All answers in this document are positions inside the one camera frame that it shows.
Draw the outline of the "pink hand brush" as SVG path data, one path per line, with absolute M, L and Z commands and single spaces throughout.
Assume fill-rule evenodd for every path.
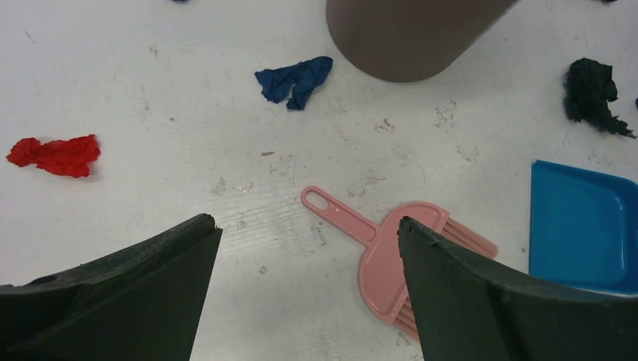
M 415 340 L 419 339 L 418 329 L 398 247 L 400 220 L 411 217 L 487 258 L 494 259 L 498 254 L 494 243 L 453 220 L 449 211 L 432 203 L 405 203 L 377 224 L 319 187 L 306 187 L 301 193 L 301 202 L 365 247 L 357 275 L 363 301 L 380 320 Z

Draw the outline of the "blue plastic dustpan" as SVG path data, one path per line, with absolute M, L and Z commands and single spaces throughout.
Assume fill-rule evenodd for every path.
M 532 164 L 529 273 L 636 296 L 636 183 L 553 162 Z

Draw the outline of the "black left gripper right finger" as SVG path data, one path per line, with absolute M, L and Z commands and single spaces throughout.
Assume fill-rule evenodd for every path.
M 534 278 L 404 217 L 398 245 L 427 360 L 635 360 L 637 300 Z

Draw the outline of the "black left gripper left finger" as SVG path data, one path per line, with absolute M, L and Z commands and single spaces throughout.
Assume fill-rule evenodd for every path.
M 3 360 L 188 360 L 222 230 L 199 214 L 63 272 L 1 288 Z

